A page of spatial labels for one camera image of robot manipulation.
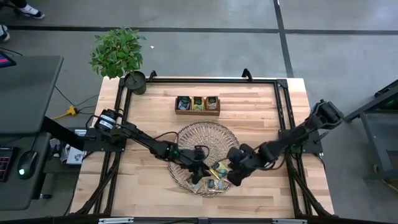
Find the concrete floor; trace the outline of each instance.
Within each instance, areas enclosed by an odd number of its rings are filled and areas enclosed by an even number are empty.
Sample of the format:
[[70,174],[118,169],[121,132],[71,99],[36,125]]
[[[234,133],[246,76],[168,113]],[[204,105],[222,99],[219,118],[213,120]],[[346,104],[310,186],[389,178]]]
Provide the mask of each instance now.
[[[272,0],[30,0],[47,17],[16,18],[0,11],[0,21],[28,26],[127,26],[175,28],[278,28]],[[286,29],[398,30],[395,0],[279,0]],[[0,47],[24,55],[62,55],[57,86],[74,103],[98,94],[101,79],[91,71],[89,52],[102,32],[11,30]],[[286,77],[279,34],[145,32],[148,75],[238,77],[244,68],[255,77]],[[304,78],[310,104],[334,102],[344,113],[369,101],[375,91],[398,78],[397,35],[286,35],[294,77]],[[87,102],[94,105],[96,100]],[[47,115],[64,113],[68,102],[54,92]],[[60,119],[81,126],[87,116]],[[364,182],[376,162],[360,121],[342,124],[322,142],[335,213],[341,217],[398,222],[398,193],[380,182]],[[0,212],[0,220],[62,215],[76,175],[49,176],[48,201],[26,211]]]

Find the black plant pot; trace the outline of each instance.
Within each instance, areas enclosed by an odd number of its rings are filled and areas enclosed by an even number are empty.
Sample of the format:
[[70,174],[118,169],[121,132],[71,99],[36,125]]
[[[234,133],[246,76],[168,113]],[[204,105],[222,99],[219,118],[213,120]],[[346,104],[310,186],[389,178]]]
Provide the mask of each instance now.
[[124,77],[124,85],[137,95],[142,95],[147,91],[146,77],[142,72],[128,73]]

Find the round woven tray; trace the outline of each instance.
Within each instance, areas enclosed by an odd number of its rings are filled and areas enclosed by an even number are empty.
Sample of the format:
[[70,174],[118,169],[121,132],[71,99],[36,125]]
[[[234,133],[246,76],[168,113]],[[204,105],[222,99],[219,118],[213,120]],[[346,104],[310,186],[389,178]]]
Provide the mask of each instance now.
[[[202,145],[209,147],[210,154],[204,163],[211,167],[215,162],[224,159],[231,147],[238,147],[239,142],[235,135],[226,127],[213,122],[197,122],[186,126],[178,133],[178,147],[181,149],[194,149],[195,146]],[[199,181],[202,187],[199,191],[194,192],[187,184],[187,179],[192,175],[187,169],[181,169],[178,164],[169,163],[169,171],[173,180],[183,189],[197,195],[216,195],[222,192],[209,192],[206,189],[206,180],[203,178]],[[229,182],[224,182],[223,192],[231,187]]]

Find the wooden table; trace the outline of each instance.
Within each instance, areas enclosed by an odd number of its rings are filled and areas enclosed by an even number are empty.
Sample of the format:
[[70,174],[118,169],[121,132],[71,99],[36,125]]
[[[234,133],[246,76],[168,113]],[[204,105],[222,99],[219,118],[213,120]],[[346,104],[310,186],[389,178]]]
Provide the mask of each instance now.
[[[310,112],[304,81],[301,78],[287,81],[295,122],[300,124]],[[118,82],[117,79],[104,79],[97,115],[103,109],[113,109]],[[220,117],[176,115],[174,103],[177,95],[219,96]],[[281,97],[285,109],[282,91]],[[272,85],[253,83],[148,84],[144,95],[132,96],[128,121],[151,136],[179,131],[197,121],[213,121],[228,127],[240,143],[251,146],[276,139],[280,129]],[[172,141],[173,138],[170,135],[164,139]],[[85,159],[71,212],[78,210],[97,187],[103,157],[104,153],[96,152]],[[333,213],[325,171],[319,158],[305,154],[303,164],[308,187],[326,210]],[[297,192],[300,208],[304,211],[302,192]],[[107,194],[106,189],[103,207]],[[148,149],[128,140],[119,167],[112,216],[282,218],[293,217],[294,213],[285,165],[279,170],[255,171],[243,180],[242,186],[232,187],[222,195],[201,197],[178,187],[170,177],[166,162],[155,159]]]

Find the person's foot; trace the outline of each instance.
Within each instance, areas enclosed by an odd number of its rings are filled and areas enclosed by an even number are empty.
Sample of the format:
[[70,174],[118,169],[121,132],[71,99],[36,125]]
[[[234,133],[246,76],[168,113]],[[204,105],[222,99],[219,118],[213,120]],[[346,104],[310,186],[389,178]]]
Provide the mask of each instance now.
[[10,39],[10,34],[7,32],[5,25],[0,25],[0,41],[7,42]]
[[24,14],[24,16],[33,17],[35,19],[43,19],[45,17],[43,12],[40,12],[28,4],[26,4],[24,8],[19,8],[19,10]]

